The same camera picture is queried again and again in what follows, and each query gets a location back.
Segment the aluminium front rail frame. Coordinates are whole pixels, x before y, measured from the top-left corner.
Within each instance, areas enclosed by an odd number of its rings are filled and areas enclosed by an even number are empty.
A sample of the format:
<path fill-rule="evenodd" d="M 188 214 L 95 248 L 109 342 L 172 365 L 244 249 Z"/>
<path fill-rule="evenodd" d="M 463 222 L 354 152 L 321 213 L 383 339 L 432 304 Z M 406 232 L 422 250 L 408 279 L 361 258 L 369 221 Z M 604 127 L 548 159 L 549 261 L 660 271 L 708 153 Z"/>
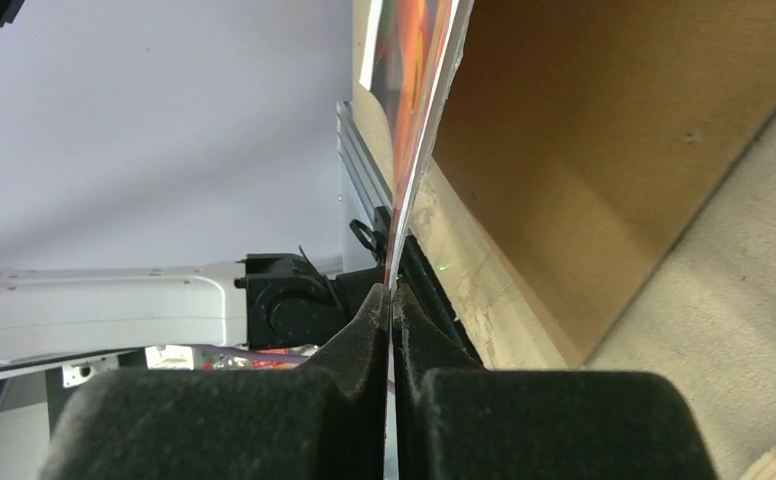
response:
<path fill-rule="evenodd" d="M 338 103 L 336 112 L 343 270 L 382 266 L 392 194 L 354 122 L 351 103 Z"/>

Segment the hot air balloon photo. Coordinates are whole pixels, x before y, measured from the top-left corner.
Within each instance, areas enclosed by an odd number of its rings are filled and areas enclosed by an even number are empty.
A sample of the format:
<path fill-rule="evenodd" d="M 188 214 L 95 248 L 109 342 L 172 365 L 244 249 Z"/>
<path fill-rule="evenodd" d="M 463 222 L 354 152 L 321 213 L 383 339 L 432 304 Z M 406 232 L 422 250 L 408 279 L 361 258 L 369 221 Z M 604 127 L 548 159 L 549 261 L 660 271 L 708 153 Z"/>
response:
<path fill-rule="evenodd" d="M 472 1 L 371 1 L 360 84 L 391 141 L 392 191 L 384 283 L 398 288 L 415 197 L 462 57 Z"/>

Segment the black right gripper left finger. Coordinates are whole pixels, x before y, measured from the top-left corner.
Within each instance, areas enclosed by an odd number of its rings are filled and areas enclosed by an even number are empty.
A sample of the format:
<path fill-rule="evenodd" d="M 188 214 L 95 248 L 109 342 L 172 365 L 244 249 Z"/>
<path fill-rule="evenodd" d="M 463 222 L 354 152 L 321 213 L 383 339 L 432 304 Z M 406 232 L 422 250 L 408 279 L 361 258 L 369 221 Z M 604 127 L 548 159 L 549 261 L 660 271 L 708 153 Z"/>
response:
<path fill-rule="evenodd" d="M 67 402 L 43 479 L 379 479 L 390 293 L 288 370 L 95 376 Z"/>

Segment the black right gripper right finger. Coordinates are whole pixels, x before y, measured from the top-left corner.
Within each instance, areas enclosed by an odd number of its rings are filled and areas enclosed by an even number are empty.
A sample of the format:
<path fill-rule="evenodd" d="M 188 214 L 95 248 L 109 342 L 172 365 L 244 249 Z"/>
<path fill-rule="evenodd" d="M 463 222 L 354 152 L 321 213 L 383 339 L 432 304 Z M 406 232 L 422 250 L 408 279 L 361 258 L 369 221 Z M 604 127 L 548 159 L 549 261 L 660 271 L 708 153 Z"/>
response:
<path fill-rule="evenodd" d="M 489 370 L 392 302 L 404 479 L 712 479 L 693 414 L 644 371 Z"/>

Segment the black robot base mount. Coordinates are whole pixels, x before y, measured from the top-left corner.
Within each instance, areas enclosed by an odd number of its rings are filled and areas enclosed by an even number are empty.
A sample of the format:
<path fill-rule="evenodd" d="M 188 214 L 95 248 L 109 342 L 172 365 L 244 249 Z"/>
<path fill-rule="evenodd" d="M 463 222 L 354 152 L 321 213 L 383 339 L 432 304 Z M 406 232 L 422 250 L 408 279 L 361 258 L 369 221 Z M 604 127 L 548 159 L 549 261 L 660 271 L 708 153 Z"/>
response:
<path fill-rule="evenodd" d="M 375 260 L 374 266 L 363 269 L 364 277 L 372 282 L 380 281 L 385 272 L 389 220 L 388 209 L 376 207 L 371 225 L 358 219 L 349 222 L 352 234 Z M 399 284 L 409 286 L 428 318 L 442 333 L 473 360 L 482 363 L 460 317 L 438 280 L 435 269 L 413 234 L 407 234 L 405 237 L 397 279 Z"/>

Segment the brown cardboard backing board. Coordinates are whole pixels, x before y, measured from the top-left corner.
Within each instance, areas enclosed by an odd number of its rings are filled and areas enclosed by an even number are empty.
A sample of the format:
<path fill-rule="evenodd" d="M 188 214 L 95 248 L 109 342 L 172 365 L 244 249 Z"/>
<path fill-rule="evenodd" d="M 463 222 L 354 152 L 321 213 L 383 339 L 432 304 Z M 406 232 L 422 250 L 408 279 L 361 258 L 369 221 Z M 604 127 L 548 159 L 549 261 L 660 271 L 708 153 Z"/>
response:
<path fill-rule="evenodd" d="M 478 1 L 434 157 L 584 362 L 776 109 L 776 1 Z"/>

